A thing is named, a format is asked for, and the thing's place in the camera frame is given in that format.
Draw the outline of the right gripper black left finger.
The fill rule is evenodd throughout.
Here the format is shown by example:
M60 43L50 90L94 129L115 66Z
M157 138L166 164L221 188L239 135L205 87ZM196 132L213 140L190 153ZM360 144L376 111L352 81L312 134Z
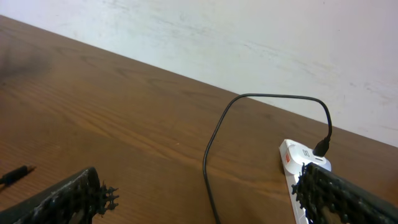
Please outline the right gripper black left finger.
M93 217L114 210L113 187L88 167L44 191L1 212L1 224L92 224Z

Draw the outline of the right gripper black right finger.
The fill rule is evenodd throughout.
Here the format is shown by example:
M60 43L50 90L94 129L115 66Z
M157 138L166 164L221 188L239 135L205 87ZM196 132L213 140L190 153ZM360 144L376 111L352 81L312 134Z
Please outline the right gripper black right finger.
M293 185L309 223L397 224L397 207L309 163Z

